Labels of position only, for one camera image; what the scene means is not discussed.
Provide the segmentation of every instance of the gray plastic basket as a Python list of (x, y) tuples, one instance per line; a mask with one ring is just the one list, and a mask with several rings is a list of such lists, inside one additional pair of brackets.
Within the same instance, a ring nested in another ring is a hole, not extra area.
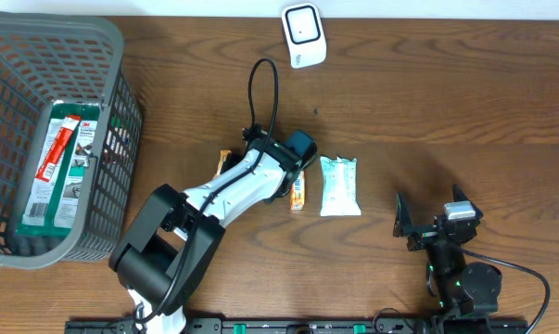
[[(95, 261), (118, 242), (142, 126), (122, 49), (104, 19), (0, 13), (0, 266)], [(78, 210), (66, 238), (23, 237), (15, 231), (59, 100), (100, 106)]]

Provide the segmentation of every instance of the green connector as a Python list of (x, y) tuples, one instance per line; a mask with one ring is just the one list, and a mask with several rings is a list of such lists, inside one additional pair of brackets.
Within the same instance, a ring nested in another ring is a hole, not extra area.
[(235, 324), (234, 325), (234, 334), (246, 334), (246, 325)]
[(353, 325), (353, 334), (365, 333), (365, 325)]

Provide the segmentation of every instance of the wooden surface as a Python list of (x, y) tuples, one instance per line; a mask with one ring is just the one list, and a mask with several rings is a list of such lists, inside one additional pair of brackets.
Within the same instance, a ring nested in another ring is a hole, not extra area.
[[(220, 149), (242, 149), (248, 74), (262, 57), (279, 69), (275, 137), (300, 128), (320, 153), (358, 158), (361, 217), (320, 217), (315, 163), (304, 211), (281, 199), (230, 225), (190, 309), (357, 318), (438, 307), (426, 255), (392, 237), (394, 198), (406, 194), (421, 223), (458, 182), (485, 213), (466, 248), (546, 275), (553, 297), (537, 332), (559, 333), (559, 22), (326, 19), (326, 61), (295, 71), (278, 19), (112, 21), (146, 111), (127, 223), (157, 186), (203, 184)], [(264, 124), (272, 88), (265, 67), (254, 91)], [(530, 321), (541, 283), (500, 269), (499, 315)], [(61, 333), (70, 318), (131, 310), (106, 262), (0, 269), (0, 333)]]

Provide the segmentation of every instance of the white wall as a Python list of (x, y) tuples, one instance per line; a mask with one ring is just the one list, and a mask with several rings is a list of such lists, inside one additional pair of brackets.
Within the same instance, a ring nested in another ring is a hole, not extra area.
[[(0, 10), (82, 15), (279, 17), (289, 0), (0, 0)], [(325, 18), (559, 19), (559, 0), (315, 0)]]

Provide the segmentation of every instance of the barcode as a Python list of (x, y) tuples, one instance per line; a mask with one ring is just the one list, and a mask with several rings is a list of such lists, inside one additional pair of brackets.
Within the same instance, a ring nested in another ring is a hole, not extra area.
[(46, 165), (46, 169), (44, 170), (43, 177), (47, 180), (50, 180), (50, 178), (53, 177), (53, 173), (55, 172), (55, 167), (56, 165), (54, 163), (48, 163)]
[(301, 179), (297, 178), (294, 182), (294, 191), (301, 191)]
[(30, 210), (30, 217), (45, 218), (48, 211), (48, 203), (33, 203)]

